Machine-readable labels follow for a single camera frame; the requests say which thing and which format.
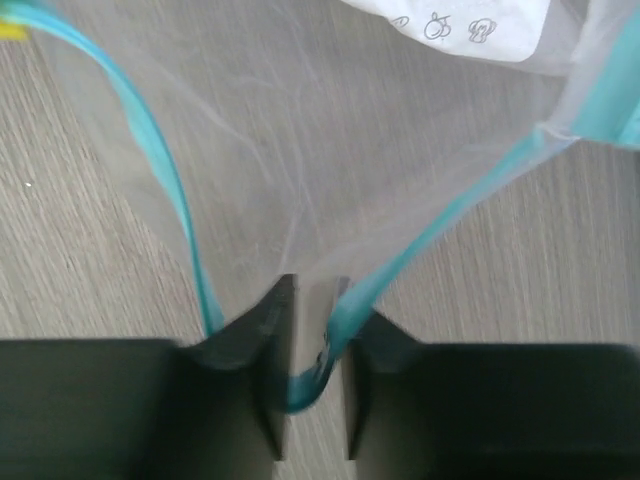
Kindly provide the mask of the clear zip top bag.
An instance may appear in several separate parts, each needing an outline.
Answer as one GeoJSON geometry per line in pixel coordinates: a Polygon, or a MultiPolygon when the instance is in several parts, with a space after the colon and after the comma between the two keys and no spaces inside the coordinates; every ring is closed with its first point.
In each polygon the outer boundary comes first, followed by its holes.
{"type": "Polygon", "coordinates": [[[5,1],[131,206],[192,273],[207,334],[281,275],[338,279],[320,396],[410,264],[580,140],[639,146],[635,1],[5,1]]]}

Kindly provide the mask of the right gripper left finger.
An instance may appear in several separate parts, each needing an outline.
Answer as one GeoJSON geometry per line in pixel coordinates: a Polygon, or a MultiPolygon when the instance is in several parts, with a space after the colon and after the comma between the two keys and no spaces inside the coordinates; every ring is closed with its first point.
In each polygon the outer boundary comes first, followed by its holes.
{"type": "Polygon", "coordinates": [[[5,340],[5,479],[268,479],[283,456],[295,278],[191,346],[5,340]]]}

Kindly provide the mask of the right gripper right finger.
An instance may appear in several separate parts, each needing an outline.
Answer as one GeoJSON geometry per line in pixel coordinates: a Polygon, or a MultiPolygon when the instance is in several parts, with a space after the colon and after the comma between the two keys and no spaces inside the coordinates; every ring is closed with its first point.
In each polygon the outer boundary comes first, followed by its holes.
{"type": "Polygon", "coordinates": [[[635,479],[639,350],[424,343],[374,314],[341,362],[360,479],[635,479]]]}

